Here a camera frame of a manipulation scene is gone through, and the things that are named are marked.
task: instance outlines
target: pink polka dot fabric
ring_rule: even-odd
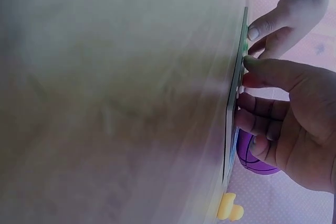
[[[279,0],[252,0],[251,20],[272,10]],[[325,18],[283,59],[336,71],[336,0],[330,0]],[[279,100],[288,94],[279,89],[248,90],[249,93]],[[235,203],[245,208],[237,224],[330,224],[333,195],[306,190],[279,172],[269,176],[254,174],[235,160],[228,192],[236,193]]]

